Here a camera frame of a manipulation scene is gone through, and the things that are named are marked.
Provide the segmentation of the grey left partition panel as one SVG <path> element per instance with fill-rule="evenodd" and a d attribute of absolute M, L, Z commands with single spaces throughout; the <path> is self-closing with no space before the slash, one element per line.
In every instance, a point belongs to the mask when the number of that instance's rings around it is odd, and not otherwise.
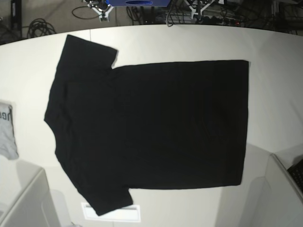
<path fill-rule="evenodd" d="M 45 170 L 19 160 L 16 163 L 21 190 L 6 210 L 1 210 L 2 227 L 60 227 Z"/>

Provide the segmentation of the black T-shirt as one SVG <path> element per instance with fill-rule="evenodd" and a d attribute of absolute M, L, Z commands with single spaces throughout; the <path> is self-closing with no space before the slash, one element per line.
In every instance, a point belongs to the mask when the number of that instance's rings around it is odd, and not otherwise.
<path fill-rule="evenodd" d="M 130 189 L 240 185 L 249 62 L 112 68 L 116 56 L 68 35 L 45 112 L 56 157 L 96 214 L 132 205 Z"/>

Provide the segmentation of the grey partition panel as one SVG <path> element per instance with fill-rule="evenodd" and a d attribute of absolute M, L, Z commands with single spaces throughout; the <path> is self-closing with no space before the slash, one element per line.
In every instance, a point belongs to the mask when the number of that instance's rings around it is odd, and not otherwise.
<path fill-rule="evenodd" d="M 2 227 L 60 227 L 45 170 L 19 160 L 16 163 L 21 190 L 6 210 L 1 210 Z"/>
<path fill-rule="evenodd" d="M 252 181 L 242 227 L 301 227 L 303 194 L 276 155 L 268 158 L 265 175 Z"/>

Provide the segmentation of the white label on table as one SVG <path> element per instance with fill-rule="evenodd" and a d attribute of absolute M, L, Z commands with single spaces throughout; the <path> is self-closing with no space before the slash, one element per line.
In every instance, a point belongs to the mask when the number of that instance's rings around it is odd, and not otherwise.
<path fill-rule="evenodd" d="M 107 222 L 141 222 L 141 210 L 139 205 L 123 207 L 104 215 L 98 216 L 88 203 L 81 203 L 84 218 L 93 221 Z"/>

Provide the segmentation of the grey folded T-shirt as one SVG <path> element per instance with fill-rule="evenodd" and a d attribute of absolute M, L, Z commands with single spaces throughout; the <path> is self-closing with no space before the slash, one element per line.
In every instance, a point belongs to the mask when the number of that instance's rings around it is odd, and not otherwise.
<path fill-rule="evenodd" d="M 0 103 L 0 154 L 8 160 L 19 158 L 13 127 L 12 106 Z"/>

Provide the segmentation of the blue box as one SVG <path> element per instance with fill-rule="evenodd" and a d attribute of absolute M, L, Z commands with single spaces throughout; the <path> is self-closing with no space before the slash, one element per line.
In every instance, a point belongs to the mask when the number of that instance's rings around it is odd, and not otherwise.
<path fill-rule="evenodd" d="M 167 7 L 170 0 L 107 0 L 111 6 L 154 6 L 154 7 Z"/>

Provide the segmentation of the black keyboard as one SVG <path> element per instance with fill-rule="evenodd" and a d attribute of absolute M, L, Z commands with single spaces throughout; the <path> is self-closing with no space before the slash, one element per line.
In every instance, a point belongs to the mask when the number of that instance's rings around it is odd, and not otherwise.
<path fill-rule="evenodd" d="M 287 171 L 300 191 L 303 191 L 303 160 L 291 166 Z"/>

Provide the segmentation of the grey right partition panel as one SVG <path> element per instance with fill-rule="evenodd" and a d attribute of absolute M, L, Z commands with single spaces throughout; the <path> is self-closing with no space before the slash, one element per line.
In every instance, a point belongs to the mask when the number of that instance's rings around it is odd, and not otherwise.
<path fill-rule="evenodd" d="M 301 227 L 303 194 L 276 155 L 268 158 L 265 175 L 252 181 L 242 227 Z"/>

